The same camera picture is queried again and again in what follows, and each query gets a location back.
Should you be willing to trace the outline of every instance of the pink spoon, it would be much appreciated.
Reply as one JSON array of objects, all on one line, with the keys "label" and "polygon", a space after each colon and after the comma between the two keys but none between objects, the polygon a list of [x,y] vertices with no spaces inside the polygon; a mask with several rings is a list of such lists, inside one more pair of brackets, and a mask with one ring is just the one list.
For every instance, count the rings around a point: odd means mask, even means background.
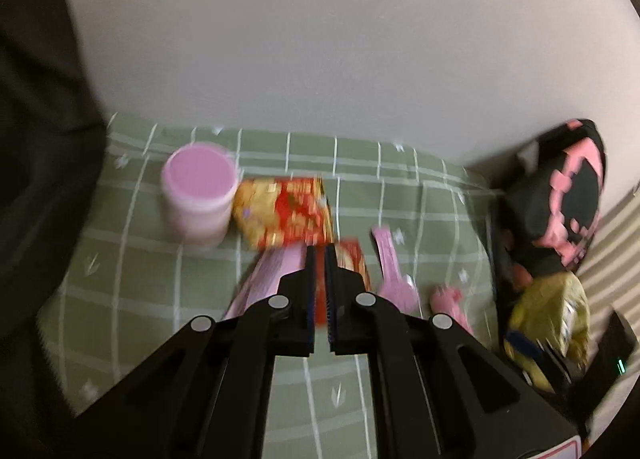
[{"label": "pink spoon", "polygon": [[387,299],[404,314],[411,314],[420,307],[420,298],[417,289],[400,273],[391,230],[388,226],[376,226],[371,233],[378,245],[382,266],[383,282],[378,288],[378,296]]}]

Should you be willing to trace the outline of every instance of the pink pattern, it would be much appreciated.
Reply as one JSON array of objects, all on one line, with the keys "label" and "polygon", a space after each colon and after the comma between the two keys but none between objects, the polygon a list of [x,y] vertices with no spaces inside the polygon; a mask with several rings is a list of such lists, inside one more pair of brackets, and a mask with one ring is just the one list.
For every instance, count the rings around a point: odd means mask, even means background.
[{"label": "pink pattern", "polygon": [[582,122],[579,119],[570,119],[566,122],[566,125],[569,127],[569,130],[575,130],[579,126],[582,126]]},{"label": "pink pattern", "polygon": [[[582,241],[578,245],[574,245],[567,240],[568,231],[564,227],[565,219],[561,212],[562,197],[564,197],[565,193],[571,190],[572,177],[580,171],[582,162],[585,159],[596,172],[598,177],[598,188],[600,191],[602,191],[602,179],[604,172],[602,169],[602,161],[600,159],[600,151],[592,139],[586,137],[585,139],[570,146],[568,149],[565,149],[564,152],[566,153],[566,158],[564,160],[564,167],[562,168],[562,171],[554,170],[551,174],[551,193],[549,195],[549,209],[551,214],[549,216],[546,232],[542,237],[540,237],[540,239],[534,242],[534,245],[542,246],[543,248],[554,248],[558,255],[561,256],[562,265],[567,266],[582,250],[585,241]],[[580,229],[580,234],[583,236],[592,235],[596,229],[597,218],[598,216],[596,215],[596,219],[594,219],[588,229],[582,227]],[[573,223],[572,230],[577,232]]]}]

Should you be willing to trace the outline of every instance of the pink lid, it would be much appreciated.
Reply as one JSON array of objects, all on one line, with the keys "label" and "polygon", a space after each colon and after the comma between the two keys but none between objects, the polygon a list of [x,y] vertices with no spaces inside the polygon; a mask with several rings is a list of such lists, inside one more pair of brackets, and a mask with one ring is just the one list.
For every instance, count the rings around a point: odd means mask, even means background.
[{"label": "pink lid", "polygon": [[232,198],[236,166],[221,146],[194,143],[179,148],[162,168],[162,188],[170,199],[207,208]]}]

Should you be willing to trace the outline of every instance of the striped curtain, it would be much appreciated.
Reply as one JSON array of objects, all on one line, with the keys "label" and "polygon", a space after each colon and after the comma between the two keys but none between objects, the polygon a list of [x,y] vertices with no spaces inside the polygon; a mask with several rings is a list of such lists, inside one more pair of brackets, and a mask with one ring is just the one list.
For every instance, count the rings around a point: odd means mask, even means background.
[{"label": "striped curtain", "polygon": [[[611,309],[616,309],[640,334],[640,194],[630,194],[603,219],[578,277],[584,286],[591,311],[593,354]],[[625,377],[640,370],[636,353]]]}]

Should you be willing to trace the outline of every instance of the white wall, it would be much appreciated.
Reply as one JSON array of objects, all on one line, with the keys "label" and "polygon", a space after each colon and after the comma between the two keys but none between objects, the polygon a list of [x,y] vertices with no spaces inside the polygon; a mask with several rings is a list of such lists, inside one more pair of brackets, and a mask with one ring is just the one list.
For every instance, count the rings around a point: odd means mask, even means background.
[{"label": "white wall", "polygon": [[628,0],[72,0],[97,93],[161,121],[404,140],[470,164],[572,117],[640,178]]}]

